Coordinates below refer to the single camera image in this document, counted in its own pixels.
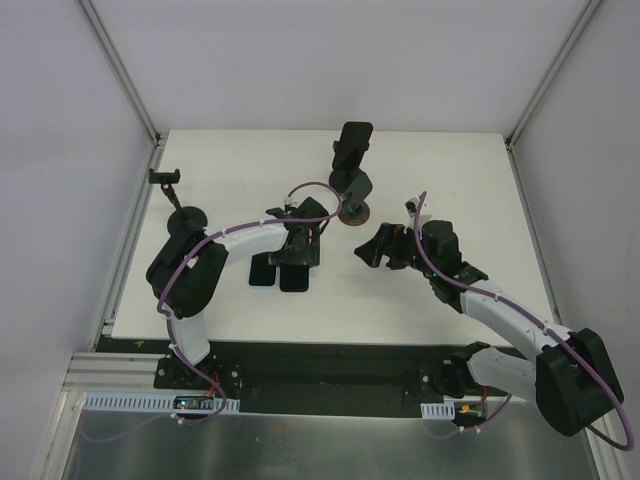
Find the light blue phone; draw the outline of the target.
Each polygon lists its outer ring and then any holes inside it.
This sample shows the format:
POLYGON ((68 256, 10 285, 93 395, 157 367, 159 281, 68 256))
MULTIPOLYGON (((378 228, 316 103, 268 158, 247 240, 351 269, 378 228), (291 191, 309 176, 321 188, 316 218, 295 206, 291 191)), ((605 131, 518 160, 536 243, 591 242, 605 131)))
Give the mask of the light blue phone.
POLYGON ((257 254, 251 258, 248 284, 254 288, 274 287, 278 267, 270 263, 270 255, 257 254))

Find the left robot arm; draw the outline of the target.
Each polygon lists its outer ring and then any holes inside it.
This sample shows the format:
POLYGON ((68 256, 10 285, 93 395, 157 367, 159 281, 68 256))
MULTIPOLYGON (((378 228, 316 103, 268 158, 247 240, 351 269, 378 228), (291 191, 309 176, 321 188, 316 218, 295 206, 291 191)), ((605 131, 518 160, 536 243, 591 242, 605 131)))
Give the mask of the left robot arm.
POLYGON ((146 280, 165 316, 176 375, 188 388, 213 385, 210 343, 203 311, 213 299, 224 269, 238 260, 251 261, 252 287, 278 285, 287 293, 309 289, 310 270, 320 263, 320 237, 331 215, 308 197, 299 206, 273 208, 253 221, 206 227, 203 213, 188 207, 173 214, 169 239, 152 261, 146 280))

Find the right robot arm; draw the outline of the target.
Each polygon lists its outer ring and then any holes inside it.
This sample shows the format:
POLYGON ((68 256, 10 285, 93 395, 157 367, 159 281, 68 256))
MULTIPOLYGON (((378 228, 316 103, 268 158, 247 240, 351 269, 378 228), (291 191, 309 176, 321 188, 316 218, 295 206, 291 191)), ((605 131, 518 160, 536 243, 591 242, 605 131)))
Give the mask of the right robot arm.
POLYGON ((418 231, 384 223, 354 253, 371 268, 420 272, 442 303, 517 350, 508 355, 483 342, 464 347, 433 375, 440 394, 460 399, 481 387, 499 389, 534 403, 565 436, 621 410, 624 394, 601 337, 588 328, 571 331, 540 320, 504 295, 463 259, 451 222, 428 221, 418 231))

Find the black round-base phone stand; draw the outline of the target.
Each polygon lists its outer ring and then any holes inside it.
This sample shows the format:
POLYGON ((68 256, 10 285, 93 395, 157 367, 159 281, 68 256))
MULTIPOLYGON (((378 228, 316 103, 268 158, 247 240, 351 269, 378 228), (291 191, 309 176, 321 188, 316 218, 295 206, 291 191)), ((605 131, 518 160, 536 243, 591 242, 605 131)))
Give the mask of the black round-base phone stand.
POLYGON ((162 193, 174 208, 174 212, 167 220, 167 230, 170 234, 176 234, 184 225, 193 224, 204 228, 208 225, 208 218, 203 210, 195 206, 183 206, 174 188, 180 182, 181 172, 175 169, 173 172, 161 172, 150 168, 147 181, 150 185, 159 185, 162 193))

